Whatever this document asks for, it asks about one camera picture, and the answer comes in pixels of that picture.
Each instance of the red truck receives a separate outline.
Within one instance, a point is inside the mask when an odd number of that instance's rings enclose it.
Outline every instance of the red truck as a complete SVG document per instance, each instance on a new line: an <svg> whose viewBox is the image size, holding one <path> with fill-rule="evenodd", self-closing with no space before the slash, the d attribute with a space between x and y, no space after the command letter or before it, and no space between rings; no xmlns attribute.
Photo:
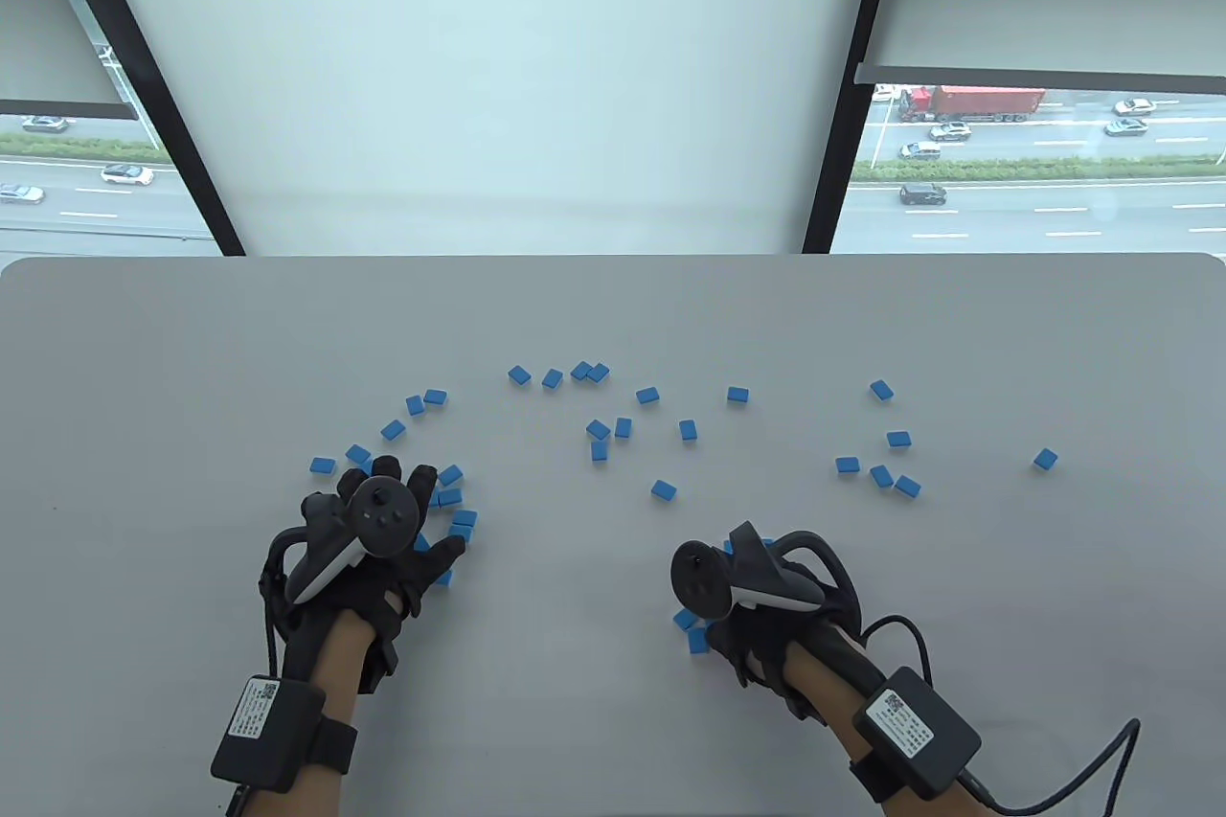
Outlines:
<svg viewBox="0 0 1226 817"><path fill-rule="evenodd" d="M1046 94L996 86L918 86L904 91L899 108L902 120L1025 120Z"/></svg>

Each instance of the hand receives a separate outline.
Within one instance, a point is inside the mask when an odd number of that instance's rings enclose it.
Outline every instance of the hand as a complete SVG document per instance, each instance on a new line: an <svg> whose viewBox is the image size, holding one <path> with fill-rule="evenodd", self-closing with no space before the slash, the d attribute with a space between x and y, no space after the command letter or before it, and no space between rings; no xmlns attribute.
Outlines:
<svg viewBox="0 0 1226 817"><path fill-rule="evenodd" d="M831 648L839 653L837 648L846 645L863 655L859 601L855 594L824 584L804 566L787 559L782 564L821 585L826 595L821 610L796 612L771 606L733 606L731 615L707 629L707 643L732 664L742 686L752 682L765 686L780 696L797 718L817 718L825 724L810 700L785 681L787 649L793 643L802 648L821 645L829 654Z"/></svg>
<svg viewBox="0 0 1226 817"><path fill-rule="evenodd" d="M400 461L394 456L376 458L371 464L371 472L391 476L397 481L402 476ZM340 507L347 505L367 477L360 469L347 470L337 483L333 501L338 498ZM424 465L417 466L408 476L406 486L419 512L414 539L425 520L436 480L438 472ZM304 498L303 503L319 497L316 492ZM338 573L315 597L295 608L298 628L286 643L286 676L305 678L303 673L311 672L319 655L322 642L319 632L324 627L306 626L313 622L330 624L343 611L351 610L375 631L375 642L367 654L360 688L363 693L373 692L383 676L395 672L397 656L392 642L398 637L403 619L421 615L425 590L465 553L465 541L460 536L447 536L424 553L418 553L411 541L402 553L387 558L367 556L357 566Z"/></svg>

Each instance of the sticker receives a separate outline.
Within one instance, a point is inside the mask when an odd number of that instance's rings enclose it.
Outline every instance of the sticker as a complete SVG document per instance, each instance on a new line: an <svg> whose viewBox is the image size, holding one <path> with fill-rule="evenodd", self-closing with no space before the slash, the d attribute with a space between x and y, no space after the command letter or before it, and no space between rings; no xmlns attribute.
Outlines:
<svg viewBox="0 0 1226 817"><path fill-rule="evenodd" d="M264 732L264 721L268 720L272 699L277 698L280 687L280 680L253 676L246 681L246 688L243 689L243 697L238 700L238 708L234 709L234 716L227 734L232 737L257 740Z"/></svg>
<svg viewBox="0 0 1226 817"><path fill-rule="evenodd" d="M932 729L911 712L911 707L894 689L883 692L864 714L894 741L894 746L907 759L915 759L916 753L935 737Z"/></svg>

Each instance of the grass median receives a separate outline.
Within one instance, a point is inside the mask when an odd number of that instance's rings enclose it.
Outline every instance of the grass median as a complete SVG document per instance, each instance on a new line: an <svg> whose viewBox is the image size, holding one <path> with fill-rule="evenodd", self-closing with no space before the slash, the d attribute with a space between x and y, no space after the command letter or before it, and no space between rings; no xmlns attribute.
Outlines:
<svg viewBox="0 0 1226 817"><path fill-rule="evenodd" d="M166 151L142 140L63 137L53 134L0 134L0 156L170 164Z"/></svg>
<svg viewBox="0 0 1226 817"><path fill-rule="evenodd" d="M853 166L851 182L1059 182L1103 178L1226 177L1226 161L1216 155L1146 156L1143 159L937 159L928 162L878 162Z"/></svg>

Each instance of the black glove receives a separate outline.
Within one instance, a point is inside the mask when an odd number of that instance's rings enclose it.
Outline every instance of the black glove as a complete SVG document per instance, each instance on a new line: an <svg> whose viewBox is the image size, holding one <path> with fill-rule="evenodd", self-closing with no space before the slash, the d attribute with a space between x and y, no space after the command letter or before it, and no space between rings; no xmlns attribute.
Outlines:
<svg viewBox="0 0 1226 817"><path fill-rule="evenodd" d="M707 628L706 640L732 664L742 686L765 686L780 696L787 703L788 712L797 718L815 718L825 724L809 699L783 680L788 644L796 642L862 692L869 686L879 685L885 677L862 651L847 642L851 638L852 642L863 643L859 600L856 594L819 580L803 564L787 559L781 564L821 585L826 595L823 607L815 612L796 612L772 606L758 606L753 610L733 606L731 615ZM847 638L840 634L840 628ZM761 677L749 665L750 654L761 669ZM872 691L864 694L870 696Z"/></svg>
<svg viewBox="0 0 1226 817"><path fill-rule="evenodd" d="M391 476L397 481L402 475L400 461L394 456L378 456L371 464L371 472ZM341 476L335 497L316 492L304 498L303 503L331 497L343 508L365 480L367 474L360 469L349 469ZM406 485L419 510L417 532L421 532L421 523L425 523L436 481L438 472L433 466L417 466L408 476ZM293 619L297 627L286 638L284 676L309 680L322 645L321 635L326 637L341 611L353 610L376 633L375 642L367 651L359 686L362 693L373 692L384 676L395 672L398 659L392 642L398 637L402 622L409 616L421 615L422 595L465 553L465 548L461 536L447 536L424 553L409 542L402 553L387 558L367 556L357 566L342 570L315 597L294 607ZM400 611L387 601L389 593L400 597Z"/></svg>

